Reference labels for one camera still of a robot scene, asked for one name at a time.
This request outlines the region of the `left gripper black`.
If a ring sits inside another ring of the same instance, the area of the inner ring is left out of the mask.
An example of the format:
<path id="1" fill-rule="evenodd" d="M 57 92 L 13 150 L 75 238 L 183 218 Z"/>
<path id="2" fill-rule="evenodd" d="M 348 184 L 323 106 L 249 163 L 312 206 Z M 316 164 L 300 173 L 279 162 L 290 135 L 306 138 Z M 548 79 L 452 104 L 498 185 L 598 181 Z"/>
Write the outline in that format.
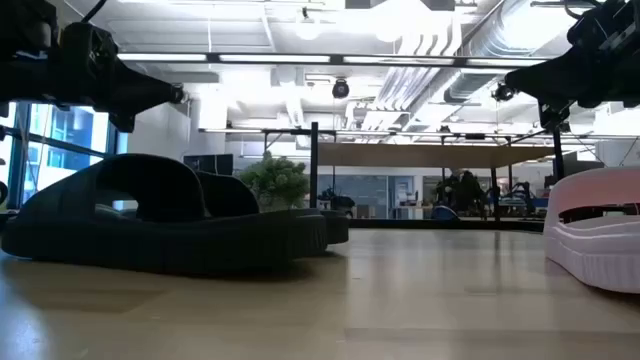
<path id="1" fill-rule="evenodd" d="M 108 111 L 109 121 L 122 133 L 134 131 L 134 115 L 174 101 L 172 84 L 116 59 L 111 33 L 90 23 L 75 22 L 63 30 L 53 65 L 54 105 Z"/>

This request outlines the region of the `round white ceiling lamp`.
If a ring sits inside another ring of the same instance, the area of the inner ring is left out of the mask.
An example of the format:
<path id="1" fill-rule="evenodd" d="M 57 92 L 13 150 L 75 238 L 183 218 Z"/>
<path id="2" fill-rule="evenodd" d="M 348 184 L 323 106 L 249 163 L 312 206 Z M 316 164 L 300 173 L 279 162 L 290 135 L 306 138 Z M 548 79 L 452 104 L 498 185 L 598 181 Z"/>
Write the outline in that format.
<path id="1" fill-rule="evenodd" d="M 321 23 L 318 18 L 299 18 L 295 24 L 296 35 L 306 41 L 311 41 L 319 37 L 321 33 Z"/>

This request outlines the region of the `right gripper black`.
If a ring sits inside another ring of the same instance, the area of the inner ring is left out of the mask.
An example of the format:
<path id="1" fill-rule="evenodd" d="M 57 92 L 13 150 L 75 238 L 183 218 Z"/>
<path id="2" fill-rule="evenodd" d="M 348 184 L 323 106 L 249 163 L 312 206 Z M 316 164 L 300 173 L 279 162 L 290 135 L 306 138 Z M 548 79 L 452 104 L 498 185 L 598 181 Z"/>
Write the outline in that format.
<path id="1" fill-rule="evenodd" d="M 564 0 L 565 13 L 575 20 L 566 35 L 572 48 L 505 76 L 508 87 L 548 103 L 538 103 L 539 123 L 544 130 L 554 131 L 569 117 L 570 103 L 558 105 L 562 101 L 578 98 L 583 108 L 594 108 L 602 102 L 599 83 L 611 53 L 606 42 L 615 32 L 613 16 L 619 9 L 620 0 Z M 582 75 L 587 82 L 585 92 Z"/>

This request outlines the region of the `black rubber slide sandal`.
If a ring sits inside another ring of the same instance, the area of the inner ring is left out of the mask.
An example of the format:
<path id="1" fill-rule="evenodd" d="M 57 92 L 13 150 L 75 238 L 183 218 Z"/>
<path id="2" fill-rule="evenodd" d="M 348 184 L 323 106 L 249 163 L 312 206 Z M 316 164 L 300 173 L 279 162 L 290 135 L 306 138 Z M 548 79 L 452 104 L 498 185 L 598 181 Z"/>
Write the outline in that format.
<path id="1" fill-rule="evenodd" d="M 261 213 L 255 195 L 238 178 L 204 171 L 196 171 L 196 175 L 202 187 L 206 209 L 211 216 L 236 217 Z M 266 210 L 266 213 L 291 216 L 322 215 L 325 218 L 328 245 L 349 241 L 349 219 L 344 213 L 309 208 Z"/>
<path id="2" fill-rule="evenodd" d="M 198 223 L 218 217 L 206 209 L 196 171 L 148 154 L 102 160 L 38 191 L 19 211 L 32 220 L 90 219 L 99 212 L 132 213 L 141 223 L 7 224 L 1 248 L 35 261 L 209 276 L 286 264 L 327 246 L 323 216 L 288 226 Z"/>

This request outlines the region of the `large dark-framed office window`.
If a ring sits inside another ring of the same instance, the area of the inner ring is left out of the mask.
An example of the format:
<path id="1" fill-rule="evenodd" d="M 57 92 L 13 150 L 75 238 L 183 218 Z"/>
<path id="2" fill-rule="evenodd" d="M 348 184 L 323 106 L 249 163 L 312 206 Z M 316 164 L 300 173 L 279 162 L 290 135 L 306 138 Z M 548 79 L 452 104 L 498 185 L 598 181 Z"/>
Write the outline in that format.
<path id="1" fill-rule="evenodd" d="M 115 129 L 89 107 L 0 106 L 0 212 L 114 152 Z"/>

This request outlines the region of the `pink rubber slide sandal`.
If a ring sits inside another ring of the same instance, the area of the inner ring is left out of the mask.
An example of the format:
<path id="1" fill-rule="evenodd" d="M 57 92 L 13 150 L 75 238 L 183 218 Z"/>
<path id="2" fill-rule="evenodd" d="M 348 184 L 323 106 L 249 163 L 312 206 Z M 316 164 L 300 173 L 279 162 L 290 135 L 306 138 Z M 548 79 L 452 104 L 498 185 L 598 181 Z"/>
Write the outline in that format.
<path id="1" fill-rule="evenodd" d="M 632 204 L 636 215 L 577 220 L 570 210 Z M 543 227 L 546 257 L 580 282 L 640 294 L 640 166 L 587 170 L 551 189 Z"/>

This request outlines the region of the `black computer monitor on stand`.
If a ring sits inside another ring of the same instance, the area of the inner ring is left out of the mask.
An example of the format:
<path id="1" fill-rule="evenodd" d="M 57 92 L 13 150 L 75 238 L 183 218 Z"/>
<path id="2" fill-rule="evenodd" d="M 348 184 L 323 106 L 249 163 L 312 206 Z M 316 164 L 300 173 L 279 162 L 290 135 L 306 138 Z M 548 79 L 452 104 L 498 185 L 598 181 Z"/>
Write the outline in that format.
<path id="1" fill-rule="evenodd" d="M 233 155 L 185 155 L 183 162 L 194 171 L 203 171 L 217 175 L 233 174 Z"/>

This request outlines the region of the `overhead LED light bar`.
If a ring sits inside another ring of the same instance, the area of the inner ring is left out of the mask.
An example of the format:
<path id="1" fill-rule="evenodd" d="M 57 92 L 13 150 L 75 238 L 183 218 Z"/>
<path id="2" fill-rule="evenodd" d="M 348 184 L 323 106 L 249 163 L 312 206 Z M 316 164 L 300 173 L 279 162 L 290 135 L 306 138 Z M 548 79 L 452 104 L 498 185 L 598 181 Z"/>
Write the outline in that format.
<path id="1" fill-rule="evenodd" d="M 469 69 L 518 69 L 537 65 L 547 58 L 354 55 L 310 53 L 121 53 L 131 63 L 185 63 L 225 65 L 326 65 L 354 67 L 434 67 Z"/>

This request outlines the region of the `black table edge frame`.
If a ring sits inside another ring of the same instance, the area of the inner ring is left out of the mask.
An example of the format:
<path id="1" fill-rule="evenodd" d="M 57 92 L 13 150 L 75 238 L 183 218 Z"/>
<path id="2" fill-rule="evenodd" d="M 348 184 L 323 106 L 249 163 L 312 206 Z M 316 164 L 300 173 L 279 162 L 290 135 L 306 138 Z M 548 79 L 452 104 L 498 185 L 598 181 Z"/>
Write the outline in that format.
<path id="1" fill-rule="evenodd" d="M 207 217 L 203 220 L 198 220 L 198 223 L 204 223 L 205 221 L 213 223 L 228 223 L 233 226 L 249 226 L 255 224 L 265 223 L 267 225 L 276 226 L 288 226 L 298 220 L 319 219 L 320 216 L 324 217 L 326 225 L 328 227 L 349 227 L 349 228 L 361 228 L 361 229 L 444 229 L 444 230 L 489 230 L 489 231 L 524 231 L 541 233 L 543 231 L 543 221 L 484 221 L 484 220 L 398 220 L 398 219 L 351 219 L 347 215 L 339 211 L 318 210 L 318 209 L 297 209 L 297 210 L 283 210 L 267 213 L 256 213 L 235 217 Z M 67 217 L 59 217 L 57 215 L 47 215 L 44 217 L 36 217 L 34 220 L 31 218 L 25 218 L 22 213 L 8 213 L 0 214 L 0 232 L 2 232 L 7 224 L 18 225 L 20 222 L 24 222 L 28 226 L 34 226 L 36 223 L 40 224 L 54 224 L 61 225 L 64 221 L 71 221 L 76 223 L 96 223 L 98 220 L 102 221 L 129 221 L 141 223 L 141 220 L 136 218 L 132 213 L 119 213 L 119 212 L 99 212 L 96 213 L 90 219 L 72 219 Z M 196 221 L 187 221 L 187 224 L 195 225 Z"/>

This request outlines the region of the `green plant in white pot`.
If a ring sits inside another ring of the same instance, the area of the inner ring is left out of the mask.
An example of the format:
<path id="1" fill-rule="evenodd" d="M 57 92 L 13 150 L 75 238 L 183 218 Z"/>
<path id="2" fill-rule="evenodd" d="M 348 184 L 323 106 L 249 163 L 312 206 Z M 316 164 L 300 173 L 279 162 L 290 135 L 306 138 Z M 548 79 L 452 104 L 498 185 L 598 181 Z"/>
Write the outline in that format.
<path id="1" fill-rule="evenodd" d="M 286 157 L 274 157 L 269 151 L 263 158 L 238 174 L 256 197 L 262 212 L 304 208 L 310 191 L 306 165 Z"/>

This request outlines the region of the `background robot station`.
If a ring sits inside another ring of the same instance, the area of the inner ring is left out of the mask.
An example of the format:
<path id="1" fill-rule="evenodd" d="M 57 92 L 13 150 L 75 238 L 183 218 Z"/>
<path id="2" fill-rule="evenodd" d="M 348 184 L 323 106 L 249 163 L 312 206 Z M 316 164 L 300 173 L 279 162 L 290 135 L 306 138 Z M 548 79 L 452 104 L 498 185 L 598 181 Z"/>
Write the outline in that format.
<path id="1" fill-rule="evenodd" d="M 507 217 L 543 218 L 547 201 L 536 197 L 529 182 L 516 183 L 510 192 L 499 199 L 499 213 Z"/>

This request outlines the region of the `wooden shelf with black frame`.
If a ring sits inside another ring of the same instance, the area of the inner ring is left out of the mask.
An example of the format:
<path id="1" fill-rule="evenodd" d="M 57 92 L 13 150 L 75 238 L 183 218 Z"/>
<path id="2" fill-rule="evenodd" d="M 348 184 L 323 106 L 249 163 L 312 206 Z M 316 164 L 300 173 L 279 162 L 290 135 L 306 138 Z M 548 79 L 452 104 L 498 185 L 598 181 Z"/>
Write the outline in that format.
<path id="1" fill-rule="evenodd" d="M 424 144 L 384 144 L 366 133 L 358 139 L 329 142 L 311 132 L 309 204 L 339 211 L 351 219 L 422 220 L 431 217 L 437 184 L 451 168 L 471 171 L 486 192 L 487 219 L 457 213 L 459 218 L 496 220 L 499 199 L 518 182 L 517 166 L 550 159 L 552 147 L 531 136 L 438 134 Z"/>

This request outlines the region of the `black office monitor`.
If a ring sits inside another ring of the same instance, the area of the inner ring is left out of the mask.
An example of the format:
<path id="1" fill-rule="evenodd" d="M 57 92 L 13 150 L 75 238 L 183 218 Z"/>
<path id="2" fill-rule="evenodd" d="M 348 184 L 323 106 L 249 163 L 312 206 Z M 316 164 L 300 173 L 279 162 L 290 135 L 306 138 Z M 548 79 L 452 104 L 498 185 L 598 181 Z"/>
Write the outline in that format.
<path id="1" fill-rule="evenodd" d="M 584 171 L 601 169 L 605 165 L 598 161 L 579 161 L 579 160 L 565 160 L 564 170 L 565 175 L 570 176 Z"/>

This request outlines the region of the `person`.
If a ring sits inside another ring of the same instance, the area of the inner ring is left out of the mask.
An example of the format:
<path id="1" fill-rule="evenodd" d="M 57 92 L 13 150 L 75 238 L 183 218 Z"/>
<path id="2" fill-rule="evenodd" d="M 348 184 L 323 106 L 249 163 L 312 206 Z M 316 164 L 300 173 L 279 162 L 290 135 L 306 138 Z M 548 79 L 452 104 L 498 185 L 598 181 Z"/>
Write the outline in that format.
<path id="1" fill-rule="evenodd" d="M 478 178 L 469 170 L 451 168 L 451 175 L 441 180 L 435 190 L 436 205 L 443 205 L 455 213 L 487 219 L 487 195 Z"/>

